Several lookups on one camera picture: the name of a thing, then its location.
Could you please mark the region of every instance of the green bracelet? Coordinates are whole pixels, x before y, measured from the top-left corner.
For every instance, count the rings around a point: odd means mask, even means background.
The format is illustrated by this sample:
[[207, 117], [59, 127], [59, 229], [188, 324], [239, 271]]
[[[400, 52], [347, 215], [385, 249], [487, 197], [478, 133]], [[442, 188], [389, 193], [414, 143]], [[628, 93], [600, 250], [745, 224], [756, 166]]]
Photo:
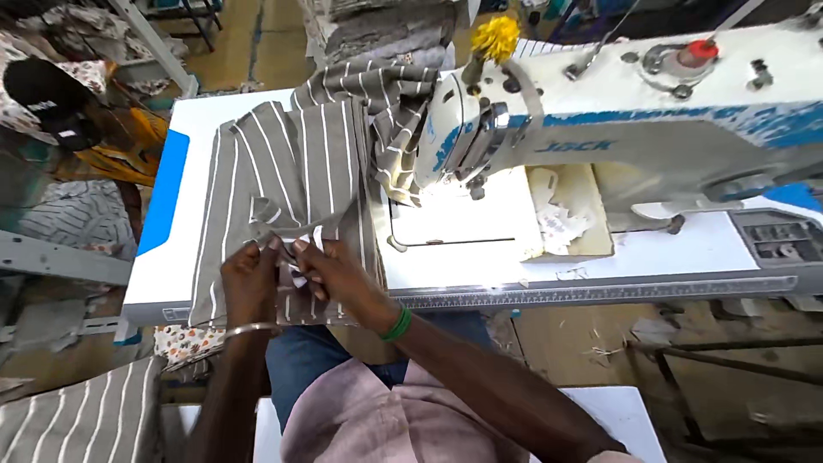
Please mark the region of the green bracelet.
[[403, 336], [406, 333], [406, 330], [409, 328], [409, 324], [412, 322], [412, 311], [408, 310], [406, 307], [400, 309], [400, 316], [398, 317], [398, 321], [395, 322], [394, 327], [386, 333], [386, 335], [380, 336], [383, 341], [390, 343], [395, 339]]

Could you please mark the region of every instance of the pink shirt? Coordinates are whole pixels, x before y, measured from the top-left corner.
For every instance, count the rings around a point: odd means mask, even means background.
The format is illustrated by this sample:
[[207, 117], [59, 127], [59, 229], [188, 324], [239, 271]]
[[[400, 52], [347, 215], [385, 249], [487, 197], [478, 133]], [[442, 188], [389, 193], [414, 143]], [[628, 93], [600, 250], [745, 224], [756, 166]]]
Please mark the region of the pink shirt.
[[[325, 372], [295, 402], [281, 441], [292, 461], [528, 461], [426, 370], [410, 361], [391, 390], [352, 358]], [[642, 463], [613, 451], [589, 463]]]

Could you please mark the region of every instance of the striped garment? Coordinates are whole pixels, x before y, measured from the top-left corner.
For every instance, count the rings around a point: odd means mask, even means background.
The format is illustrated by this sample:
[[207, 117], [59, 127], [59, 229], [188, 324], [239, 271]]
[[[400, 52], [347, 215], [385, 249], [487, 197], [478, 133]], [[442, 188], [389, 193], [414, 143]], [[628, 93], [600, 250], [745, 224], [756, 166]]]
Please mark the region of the striped garment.
[[17, 226], [22, 235], [59, 245], [117, 246], [122, 248], [117, 257], [126, 260], [137, 253], [123, 197], [112, 180], [53, 183]]
[[528, 58], [539, 54], [557, 53], [560, 51], [571, 51], [597, 46], [596, 43], [562, 45], [551, 42], [541, 42], [540, 40], [517, 39], [517, 47], [512, 53], [512, 58]]
[[[436, 78], [436, 69], [378, 60], [339, 63], [295, 89], [292, 111], [270, 101], [221, 125], [189, 324], [226, 324], [221, 263], [244, 243], [263, 243], [274, 233], [284, 240], [343, 240], [382, 283], [370, 212], [379, 196], [374, 179], [398, 199], [414, 194], [413, 151]], [[341, 304], [317, 300], [296, 281], [284, 266], [277, 298], [282, 325], [352, 323]]]
[[0, 407], [0, 462], [132, 463], [156, 456], [158, 378], [143, 358]]

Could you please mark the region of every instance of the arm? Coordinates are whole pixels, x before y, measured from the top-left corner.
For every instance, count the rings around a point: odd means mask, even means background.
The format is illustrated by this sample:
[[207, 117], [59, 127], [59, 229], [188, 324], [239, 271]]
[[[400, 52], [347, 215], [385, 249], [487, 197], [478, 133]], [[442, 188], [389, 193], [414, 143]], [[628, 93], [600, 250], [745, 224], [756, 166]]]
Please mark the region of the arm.
[[[298, 262], [310, 276], [315, 295], [342, 302], [361, 325], [388, 333], [400, 308], [370, 281], [342, 243], [323, 246], [326, 255], [295, 242]], [[394, 343], [489, 425], [541, 461], [576, 463], [605, 450], [625, 452], [575, 402], [510, 358], [462, 341], [417, 316]]]
[[[226, 293], [228, 327], [275, 320], [277, 259], [270, 242], [261, 252], [249, 243], [221, 267]], [[226, 340], [220, 366], [209, 381], [197, 424], [186, 447], [187, 463], [244, 461], [252, 451], [254, 407], [263, 375], [266, 374], [266, 346], [271, 332], [261, 330], [239, 334]]]

